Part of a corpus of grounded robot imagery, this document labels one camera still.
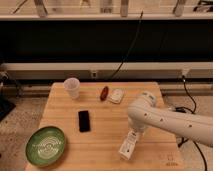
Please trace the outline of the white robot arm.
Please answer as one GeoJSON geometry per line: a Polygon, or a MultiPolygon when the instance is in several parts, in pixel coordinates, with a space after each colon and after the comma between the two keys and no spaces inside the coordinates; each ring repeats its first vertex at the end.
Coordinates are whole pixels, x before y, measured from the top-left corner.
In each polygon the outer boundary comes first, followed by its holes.
{"type": "Polygon", "coordinates": [[[151,125],[213,148],[213,117],[157,108],[156,102],[156,97],[145,91],[128,106],[129,124],[135,132],[144,132],[151,125]]]}

